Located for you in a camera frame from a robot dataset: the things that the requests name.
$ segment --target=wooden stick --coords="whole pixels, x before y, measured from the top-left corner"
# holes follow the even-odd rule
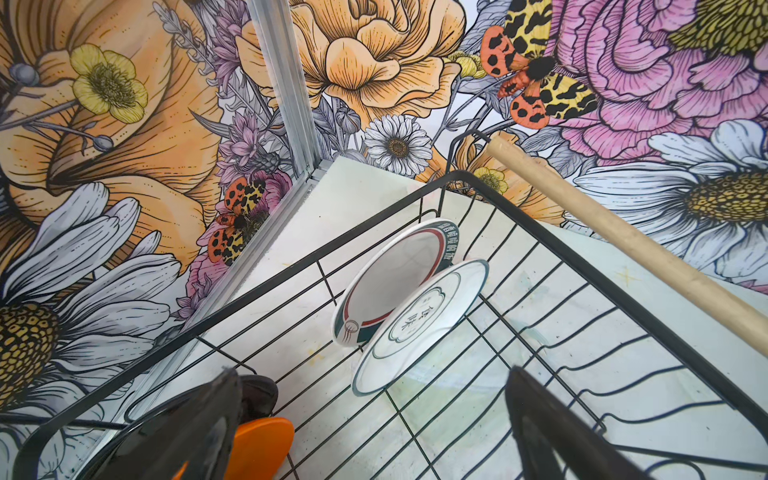
[[[537,164],[516,145],[495,138],[488,152],[537,190],[599,233],[755,350],[768,356],[768,317],[717,285],[618,215]]]

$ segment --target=floral mural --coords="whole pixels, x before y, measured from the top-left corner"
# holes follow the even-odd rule
[[[768,293],[762,2],[290,4],[326,157],[422,182],[450,162],[533,218],[592,234],[481,139],[446,158],[467,130],[502,136],[696,268]],[[240,55],[258,65],[253,45]]]
[[[762,0],[287,1],[324,158],[450,164],[592,234],[482,139],[448,156],[479,129],[768,293]],[[0,409],[49,417],[194,321],[300,172],[243,0],[0,11]],[[0,479],[32,429],[0,425]],[[40,476],[71,478],[100,434],[60,432]]]
[[[244,3],[0,12],[0,410],[49,418],[194,319],[299,172],[243,73]],[[34,428],[0,425],[0,479]],[[102,433],[57,433],[39,476],[72,478]]]

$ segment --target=butterfly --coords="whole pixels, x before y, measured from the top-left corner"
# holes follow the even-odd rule
[[[553,73],[557,61],[544,56],[552,23],[551,0],[512,0],[504,25],[485,31],[480,60],[492,77],[513,76],[502,84],[498,97],[523,90],[511,103],[513,120],[540,129],[554,117],[579,117],[598,107],[594,92],[578,80]]]
[[[224,206],[232,212],[217,219],[227,228],[216,230],[208,240],[208,259],[216,263],[223,260],[228,266],[240,256],[248,240],[266,220],[267,212],[257,210],[259,200],[266,191],[266,182],[245,178],[235,180],[224,192]]]

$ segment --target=plate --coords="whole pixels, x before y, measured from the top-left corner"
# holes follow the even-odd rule
[[[381,325],[352,379],[364,396],[387,387],[467,313],[488,279],[488,262],[467,260],[419,287]]]
[[[333,338],[358,346],[416,288],[450,266],[458,227],[445,218],[419,223],[387,243],[355,276],[333,312]]]

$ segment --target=black wire dish rack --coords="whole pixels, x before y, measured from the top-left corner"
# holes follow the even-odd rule
[[[456,185],[472,196],[446,193]],[[386,241],[437,216],[459,225],[455,261],[489,262],[488,283],[389,388],[355,397],[349,380],[362,347],[330,340],[333,307]],[[260,315],[249,313],[252,305]],[[294,339],[313,329],[326,332],[317,348]],[[244,340],[250,354],[234,354]],[[19,452],[14,478],[37,478],[39,455],[65,426],[123,428],[77,418],[189,342],[197,346],[184,367],[136,399],[126,421],[174,381],[207,382],[221,366],[259,370],[280,389],[274,415],[296,427],[281,480],[522,478],[503,395],[515,365],[653,478],[768,478],[768,415],[600,271],[465,171],[426,184],[296,261],[54,418],[24,420],[39,428]]]

